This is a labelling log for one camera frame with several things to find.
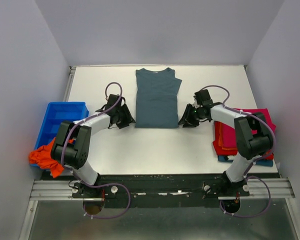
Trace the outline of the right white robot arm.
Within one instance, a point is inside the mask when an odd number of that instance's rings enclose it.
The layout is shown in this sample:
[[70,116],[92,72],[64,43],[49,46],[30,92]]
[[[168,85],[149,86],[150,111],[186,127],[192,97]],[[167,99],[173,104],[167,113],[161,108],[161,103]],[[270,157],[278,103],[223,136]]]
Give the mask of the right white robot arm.
[[225,102],[213,102],[205,87],[194,93],[194,103],[186,105],[178,122],[183,128],[196,128],[203,121],[214,121],[234,129],[237,154],[224,172],[226,180],[220,183],[220,191],[231,196],[238,190],[238,182],[247,176],[257,162],[272,154],[275,134],[261,112],[248,113],[226,106]]

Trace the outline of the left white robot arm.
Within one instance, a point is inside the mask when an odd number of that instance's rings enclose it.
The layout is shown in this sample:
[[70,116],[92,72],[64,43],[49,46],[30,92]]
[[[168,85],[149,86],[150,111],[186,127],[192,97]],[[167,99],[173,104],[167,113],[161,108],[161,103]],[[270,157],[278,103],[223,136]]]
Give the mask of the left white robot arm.
[[122,129],[134,123],[125,98],[110,94],[107,103],[91,116],[61,122],[50,157],[85,183],[83,191],[89,197],[97,197],[101,191],[101,185],[97,182],[100,175],[88,161],[91,136],[113,125]]

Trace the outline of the teal grey t-shirt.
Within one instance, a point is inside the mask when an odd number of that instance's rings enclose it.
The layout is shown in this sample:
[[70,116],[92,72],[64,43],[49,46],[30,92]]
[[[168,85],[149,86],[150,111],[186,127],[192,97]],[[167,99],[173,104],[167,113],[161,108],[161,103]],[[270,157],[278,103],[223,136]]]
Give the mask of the teal grey t-shirt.
[[151,71],[145,68],[135,71],[136,128],[176,129],[178,127],[178,92],[182,80],[175,70],[166,68]]

